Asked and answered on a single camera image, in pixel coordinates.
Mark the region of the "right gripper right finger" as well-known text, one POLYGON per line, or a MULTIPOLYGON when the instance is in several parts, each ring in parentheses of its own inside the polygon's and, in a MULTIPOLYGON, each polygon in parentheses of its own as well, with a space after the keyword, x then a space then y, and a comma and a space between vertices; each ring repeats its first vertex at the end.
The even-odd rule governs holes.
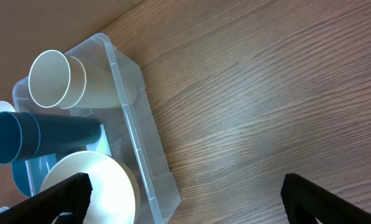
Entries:
POLYGON ((281 198, 290 224, 371 223, 371 214, 296 173, 285 175, 281 198))

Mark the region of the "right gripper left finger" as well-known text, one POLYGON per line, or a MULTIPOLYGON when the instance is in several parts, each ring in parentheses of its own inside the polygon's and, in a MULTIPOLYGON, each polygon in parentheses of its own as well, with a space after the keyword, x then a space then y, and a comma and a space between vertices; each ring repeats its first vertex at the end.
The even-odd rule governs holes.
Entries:
POLYGON ((89 175, 77 173, 0 213, 0 223, 82 224, 92 191, 89 175))

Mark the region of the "dark blue bowl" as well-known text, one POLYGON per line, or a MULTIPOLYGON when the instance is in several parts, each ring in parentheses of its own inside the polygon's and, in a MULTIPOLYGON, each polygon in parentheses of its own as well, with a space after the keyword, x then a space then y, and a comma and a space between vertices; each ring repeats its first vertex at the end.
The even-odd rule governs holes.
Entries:
POLYGON ((17 188, 26 197, 38 194, 45 177, 56 163, 54 154, 12 163, 12 176, 17 188))

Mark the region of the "dark blue tall cup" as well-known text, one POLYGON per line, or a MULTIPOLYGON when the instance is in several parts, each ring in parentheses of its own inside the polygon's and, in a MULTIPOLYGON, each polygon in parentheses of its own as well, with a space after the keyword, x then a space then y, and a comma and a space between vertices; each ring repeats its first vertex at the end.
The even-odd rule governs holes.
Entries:
POLYGON ((39 142, 39 126, 33 116, 24 112, 0 112, 0 164, 34 157, 39 142))
POLYGON ((97 142, 101 123, 94 118, 31 113, 39 129, 39 144, 32 156, 64 153, 97 142))

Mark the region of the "cream tall cup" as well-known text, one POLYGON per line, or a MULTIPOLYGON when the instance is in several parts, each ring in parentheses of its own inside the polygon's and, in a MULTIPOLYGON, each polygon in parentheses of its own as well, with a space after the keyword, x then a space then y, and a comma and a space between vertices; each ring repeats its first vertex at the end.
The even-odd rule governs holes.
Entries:
POLYGON ((28 87, 33 101, 42 108, 71 108, 85 92, 85 68, 76 57, 46 50, 30 68, 28 87))
POLYGON ((122 103, 112 72, 78 61, 82 64, 85 84, 79 99, 71 108, 120 108, 122 103))

